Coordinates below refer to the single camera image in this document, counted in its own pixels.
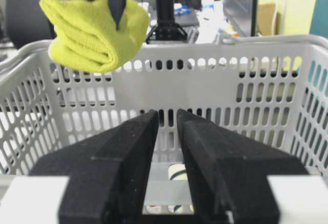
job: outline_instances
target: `microfiber cloth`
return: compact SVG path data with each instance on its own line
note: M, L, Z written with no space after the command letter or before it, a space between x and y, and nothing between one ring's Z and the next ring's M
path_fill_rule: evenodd
M134 0L127 0L118 30L107 0L40 0L40 6L57 34L50 58L76 70L112 71L130 61L146 38L148 13Z

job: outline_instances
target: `black monitor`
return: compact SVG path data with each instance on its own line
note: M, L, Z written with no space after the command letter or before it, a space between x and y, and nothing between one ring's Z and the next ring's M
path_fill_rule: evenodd
M223 0L223 11L241 36L255 36L257 0Z

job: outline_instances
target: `folded towel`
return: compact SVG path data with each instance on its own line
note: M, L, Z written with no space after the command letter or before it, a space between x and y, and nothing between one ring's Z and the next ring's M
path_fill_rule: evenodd
M57 34L50 58L76 70L112 71L130 61L146 38L149 17L134 0L127 0L119 30L107 0L40 0L40 6Z

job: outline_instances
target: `gray plastic basket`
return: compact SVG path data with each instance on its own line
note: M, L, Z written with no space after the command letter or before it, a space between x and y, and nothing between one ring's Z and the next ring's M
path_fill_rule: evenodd
M0 172L27 174L42 155L124 120L159 111L145 205L191 204L176 111L298 156L328 176L328 40L317 36L222 37L219 44L146 46L123 67L90 74L48 57L49 41L0 64Z

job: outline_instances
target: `blue object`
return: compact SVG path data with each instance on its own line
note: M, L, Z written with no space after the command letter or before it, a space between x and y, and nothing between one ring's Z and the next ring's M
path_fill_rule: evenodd
M181 8L174 10L174 15L187 15L191 13L191 9L187 5L182 5Z
M327 0L317 0L312 17L310 34L328 38Z

